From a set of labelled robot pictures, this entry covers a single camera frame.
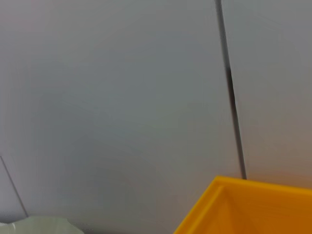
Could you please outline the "pale green glass fruit bowl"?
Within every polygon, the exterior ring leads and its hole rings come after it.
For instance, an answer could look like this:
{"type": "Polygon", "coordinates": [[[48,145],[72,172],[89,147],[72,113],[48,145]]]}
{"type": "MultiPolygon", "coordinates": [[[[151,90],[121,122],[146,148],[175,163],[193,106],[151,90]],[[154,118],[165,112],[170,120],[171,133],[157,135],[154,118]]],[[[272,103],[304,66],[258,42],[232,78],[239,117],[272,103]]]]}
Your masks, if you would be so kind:
{"type": "Polygon", "coordinates": [[[0,223],[0,234],[85,234],[65,218],[32,216],[12,223],[0,223]]]}

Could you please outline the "yellow plastic storage bin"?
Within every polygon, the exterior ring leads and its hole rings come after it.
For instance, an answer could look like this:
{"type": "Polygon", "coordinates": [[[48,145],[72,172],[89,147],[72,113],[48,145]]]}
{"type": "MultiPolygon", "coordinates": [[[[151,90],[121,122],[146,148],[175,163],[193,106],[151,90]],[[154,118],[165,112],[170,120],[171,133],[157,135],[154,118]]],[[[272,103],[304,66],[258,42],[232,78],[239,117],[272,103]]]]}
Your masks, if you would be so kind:
{"type": "Polygon", "coordinates": [[[312,190],[217,176],[174,234],[312,234],[312,190]]]}

